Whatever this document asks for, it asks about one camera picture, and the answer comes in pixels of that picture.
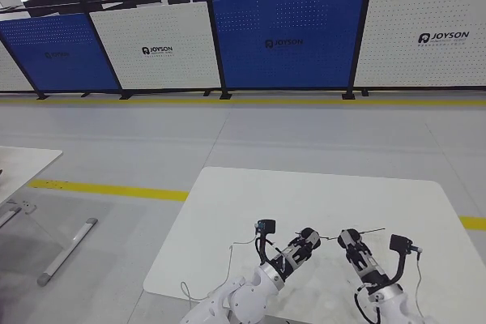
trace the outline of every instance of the white tabletop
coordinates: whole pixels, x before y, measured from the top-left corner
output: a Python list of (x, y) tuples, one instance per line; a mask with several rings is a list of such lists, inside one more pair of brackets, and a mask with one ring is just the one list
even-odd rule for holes
[[(304, 227), (323, 236), (343, 228), (364, 235), (373, 256), (392, 277), (398, 254), (390, 234), (409, 237), (424, 252), (420, 306), (440, 323), (486, 322), (486, 268), (442, 188), (432, 181), (205, 168), (194, 184), (144, 281), (144, 290), (185, 299), (203, 297), (225, 276), (233, 241), (249, 241), (254, 223), (277, 220), (271, 241), (281, 249)], [(253, 245), (234, 248), (231, 276), (251, 279), (258, 265)], [(400, 281), (416, 312), (416, 256), (407, 257)], [(307, 323), (363, 323), (353, 302), (360, 280), (336, 241), (323, 241), (313, 257), (269, 303), (269, 315)]]
[(0, 206), (21, 187), (51, 165), (62, 151), (0, 147)]

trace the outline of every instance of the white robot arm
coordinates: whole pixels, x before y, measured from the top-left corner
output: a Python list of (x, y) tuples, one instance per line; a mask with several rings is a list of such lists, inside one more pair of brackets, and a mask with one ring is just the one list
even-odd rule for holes
[[(346, 250), (347, 260), (364, 283), (355, 293), (355, 304), (367, 323), (379, 324), (383, 317), (385, 321), (382, 323), (385, 324), (437, 324), (432, 318), (423, 318), (408, 311), (408, 296), (397, 283), (403, 275), (405, 257), (411, 252), (417, 252), (419, 260), (422, 249), (412, 245), (412, 241), (406, 237), (392, 235), (390, 249), (399, 253), (399, 263), (396, 275), (390, 279), (374, 260), (371, 250), (362, 242), (362, 236), (355, 229), (342, 231), (338, 242)], [(369, 301), (377, 303), (376, 322), (367, 318), (358, 303), (358, 293), (362, 288), (367, 288)]]
[(270, 296), (276, 296), (284, 287), (284, 282), (293, 271), (304, 261), (311, 258), (314, 249), (320, 246), (317, 232), (305, 228), (298, 237), (293, 239), (286, 249), (268, 259), (265, 253), (267, 234), (275, 232), (274, 220), (260, 220), (256, 226), (256, 250), (261, 258), (261, 264), (254, 269), (254, 277), (247, 282), (243, 277), (228, 280), (216, 289), (211, 296), (196, 305), (180, 321), (181, 324), (229, 324), (227, 310), (223, 303), (228, 304), (234, 316), (244, 324), (259, 323), (266, 314), (266, 304)]

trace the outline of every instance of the gray floor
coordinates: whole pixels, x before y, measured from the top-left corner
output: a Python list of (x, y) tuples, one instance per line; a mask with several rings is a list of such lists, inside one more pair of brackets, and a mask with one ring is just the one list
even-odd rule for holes
[[(369, 99), (458, 99), (399, 96)], [(434, 180), (459, 215), (486, 217), (484, 106), (211, 104), (193, 97), (198, 104), (0, 104), (0, 145), (62, 149), (44, 179), (169, 190), (190, 190), (204, 166)], [(271, 97), (313, 98), (261, 98)], [(18, 199), (35, 203), (64, 232), (88, 217), (100, 222), (45, 288), (36, 277), (58, 246), (25, 214), (1, 228), (1, 323), (178, 323), (187, 313), (187, 302), (142, 289), (181, 203), (34, 189)], [(469, 234), (486, 264), (486, 232)]]

